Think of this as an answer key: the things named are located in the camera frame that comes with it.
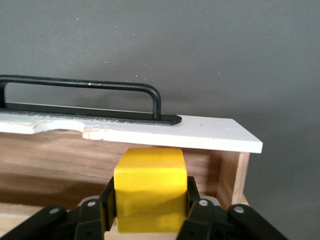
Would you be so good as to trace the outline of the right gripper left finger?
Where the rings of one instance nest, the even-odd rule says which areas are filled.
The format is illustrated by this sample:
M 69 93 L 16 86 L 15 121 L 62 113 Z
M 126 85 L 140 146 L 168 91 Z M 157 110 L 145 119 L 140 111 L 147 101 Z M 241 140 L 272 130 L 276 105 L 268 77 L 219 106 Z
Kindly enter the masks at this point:
M 0 240 L 104 240 L 116 218 L 114 179 L 99 196 L 84 198 L 68 211 L 49 205 L 10 230 Z

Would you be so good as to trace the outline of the yellow wooden block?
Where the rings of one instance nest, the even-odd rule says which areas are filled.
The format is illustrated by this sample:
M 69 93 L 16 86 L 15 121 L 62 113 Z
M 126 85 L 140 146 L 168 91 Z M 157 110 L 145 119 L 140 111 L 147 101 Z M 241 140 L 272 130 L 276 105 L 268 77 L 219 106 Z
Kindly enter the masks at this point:
M 186 162 L 179 148 L 130 148 L 113 171 L 120 233 L 177 233 L 187 216 Z

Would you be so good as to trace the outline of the white-fronted wooden drawer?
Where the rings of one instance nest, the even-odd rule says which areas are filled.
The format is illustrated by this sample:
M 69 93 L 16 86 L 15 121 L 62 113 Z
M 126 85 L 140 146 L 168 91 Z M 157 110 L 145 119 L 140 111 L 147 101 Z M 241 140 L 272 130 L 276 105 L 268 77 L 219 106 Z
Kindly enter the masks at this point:
M 0 203 L 74 207 L 101 193 L 129 148 L 178 147 L 203 195 L 245 202 L 250 154 L 263 143 L 236 121 L 183 116 L 176 125 L 0 113 Z

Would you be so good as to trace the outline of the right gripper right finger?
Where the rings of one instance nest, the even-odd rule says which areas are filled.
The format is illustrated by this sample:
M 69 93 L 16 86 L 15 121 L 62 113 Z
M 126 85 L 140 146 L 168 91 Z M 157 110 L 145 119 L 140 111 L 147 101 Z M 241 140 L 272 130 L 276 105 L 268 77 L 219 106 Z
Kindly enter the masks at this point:
M 288 240 L 246 204 L 223 209 L 200 197 L 194 177 L 187 177 L 187 218 L 176 240 Z

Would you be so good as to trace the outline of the black metal drawer handle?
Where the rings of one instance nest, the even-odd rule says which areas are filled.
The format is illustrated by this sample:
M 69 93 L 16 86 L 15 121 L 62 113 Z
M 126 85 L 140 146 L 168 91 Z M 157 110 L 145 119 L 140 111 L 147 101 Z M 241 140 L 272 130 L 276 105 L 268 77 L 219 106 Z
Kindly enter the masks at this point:
M 14 103 L 6 101 L 6 85 L 8 84 L 43 85 L 55 87 L 102 89 L 115 91 L 143 92 L 152 98 L 152 112 L 130 112 L 106 110 L 98 108 L 81 108 L 71 106 Z M 182 122 L 182 117 L 162 114 L 162 101 L 159 91 L 149 84 L 112 82 L 96 80 L 79 80 L 26 75 L 0 75 L 0 113 L 21 115 L 40 115 L 54 117 L 71 117 L 80 119 L 98 119 L 120 123 L 135 123 L 157 126 L 173 126 Z

